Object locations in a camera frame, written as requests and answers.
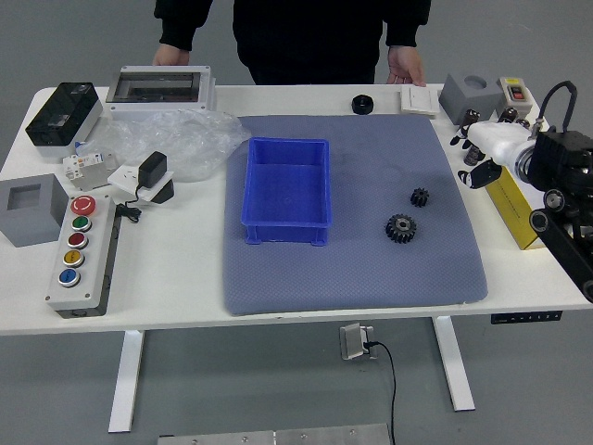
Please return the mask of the person's left hand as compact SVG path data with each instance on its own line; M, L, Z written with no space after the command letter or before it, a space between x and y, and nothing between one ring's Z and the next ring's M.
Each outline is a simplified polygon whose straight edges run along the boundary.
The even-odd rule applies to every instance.
M425 87L423 62L413 46L393 45L387 53L389 73L387 84L413 84Z

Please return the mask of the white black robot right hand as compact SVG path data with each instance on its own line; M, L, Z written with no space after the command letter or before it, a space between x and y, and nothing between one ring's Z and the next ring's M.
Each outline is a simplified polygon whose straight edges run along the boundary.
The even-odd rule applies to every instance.
M531 131L519 123L479 121L461 126L450 141L452 146L475 146L485 155L469 172L458 171L461 181L471 189L495 182L505 167L516 179L529 183L527 171L536 141Z

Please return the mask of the person's right hand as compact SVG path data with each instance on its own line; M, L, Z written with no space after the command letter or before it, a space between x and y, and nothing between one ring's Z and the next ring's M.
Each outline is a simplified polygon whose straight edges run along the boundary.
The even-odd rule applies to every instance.
M153 57L153 66L187 66L190 52L169 44L160 44Z

